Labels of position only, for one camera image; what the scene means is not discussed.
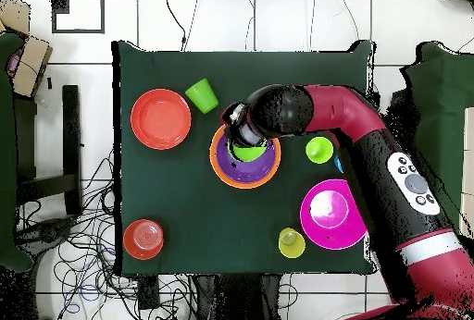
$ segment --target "small yellow cup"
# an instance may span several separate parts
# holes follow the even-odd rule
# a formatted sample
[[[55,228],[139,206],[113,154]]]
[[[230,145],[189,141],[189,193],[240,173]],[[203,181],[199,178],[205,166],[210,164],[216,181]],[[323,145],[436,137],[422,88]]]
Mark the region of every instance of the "small yellow cup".
[[[285,228],[280,232],[278,248],[283,256],[295,259],[305,251],[305,238],[293,228]]]

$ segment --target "plate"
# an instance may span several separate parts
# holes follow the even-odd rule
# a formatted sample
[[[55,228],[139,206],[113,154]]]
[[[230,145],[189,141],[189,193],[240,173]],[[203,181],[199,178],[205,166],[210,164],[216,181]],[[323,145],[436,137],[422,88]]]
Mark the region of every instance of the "plate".
[[[320,182],[306,194],[300,210],[303,231],[327,250],[343,250],[367,233],[346,180]]]
[[[211,166],[218,177],[226,184],[240,189],[256,188],[269,181],[280,164],[279,140],[268,140],[265,152],[256,160],[240,162],[229,154],[224,128],[225,126],[221,126],[216,131],[209,148]]]
[[[145,146],[157,150],[177,146],[191,127],[191,111],[186,101],[167,89],[141,95],[131,110],[131,129]]]

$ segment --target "red cup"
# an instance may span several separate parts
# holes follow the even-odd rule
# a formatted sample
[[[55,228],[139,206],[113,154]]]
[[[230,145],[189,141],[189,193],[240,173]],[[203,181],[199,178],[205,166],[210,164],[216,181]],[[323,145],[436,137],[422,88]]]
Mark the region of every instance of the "red cup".
[[[157,222],[138,219],[125,229],[123,245],[125,251],[135,259],[151,259],[163,248],[163,229]]]

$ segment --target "red plate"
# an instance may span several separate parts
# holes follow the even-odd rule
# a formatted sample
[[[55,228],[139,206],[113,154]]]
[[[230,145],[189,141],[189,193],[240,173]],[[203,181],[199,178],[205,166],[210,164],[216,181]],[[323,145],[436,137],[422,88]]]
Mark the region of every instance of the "red plate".
[[[135,259],[151,259],[163,248],[163,229],[149,219],[138,219],[125,229],[123,246]]]
[[[145,146],[166,150],[180,144],[191,127],[191,111],[184,99],[167,89],[146,92],[131,110],[131,129]]]

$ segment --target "white tile floor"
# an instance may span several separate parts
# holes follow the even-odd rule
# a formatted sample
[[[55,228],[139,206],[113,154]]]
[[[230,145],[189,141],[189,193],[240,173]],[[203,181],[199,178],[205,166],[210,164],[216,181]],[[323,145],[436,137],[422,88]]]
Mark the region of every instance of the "white tile floor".
[[[61,172],[61,87],[77,84],[84,144],[82,178],[87,185],[99,161],[112,148],[110,42],[129,41],[146,50],[179,50],[182,32],[169,14],[165,0],[105,0],[104,34],[53,34],[50,0],[24,1],[31,5],[31,34],[47,40],[54,51],[45,73],[52,79],[53,89],[48,90],[44,81],[37,95],[38,177]],[[81,23],[84,29],[96,28],[100,18],[98,1],[88,1],[86,8],[90,15],[84,16],[83,0],[69,0],[70,12],[58,15],[57,27],[74,29]],[[191,26],[195,1],[169,0],[186,33]],[[356,27],[345,4],[352,12]],[[187,50],[254,49],[252,16],[249,0],[198,0]],[[373,40],[377,45],[374,81],[384,111],[392,93],[405,87],[399,69],[414,61],[417,44],[436,40],[457,50],[474,36],[473,16],[472,7],[460,0],[345,0],[345,3],[344,0],[256,0],[255,47],[257,51],[343,51],[357,38]],[[463,52],[474,53],[474,43],[465,46]],[[96,176],[98,179],[109,177],[106,166]],[[91,184],[88,191],[105,183],[94,181]],[[42,203],[43,209],[35,219],[64,214],[61,195]],[[25,207],[28,214],[36,206]],[[78,257],[75,249],[67,244],[63,244],[61,252]],[[63,307],[61,284],[53,276],[57,260],[56,250],[44,257],[37,282],[40,313],[51,317],[56,317]],[[59,266],[56,270],[58,274],[65,274],[66,268]],[[288,280],[289,276],[284,276],[282,283]],[[288,320],[336,320],[345,314],[390,303],[380,274],[367,277],[301,274],[293,275],[292,285],[301,293],[289,310],[280,311],[282,320],[287,320],[287,314]],[[281,294],[281,306],[287,305],[289,297],[292,302],[292,293]],[[62,320],[90,320],[97,307],[98,301],[84,302],[84,308],[77,314],[66,313]],[[185,311],[183,308],[180,314],[187,314]],[[102,314],[103,320],[131,320],[120,300],[108,302]]]

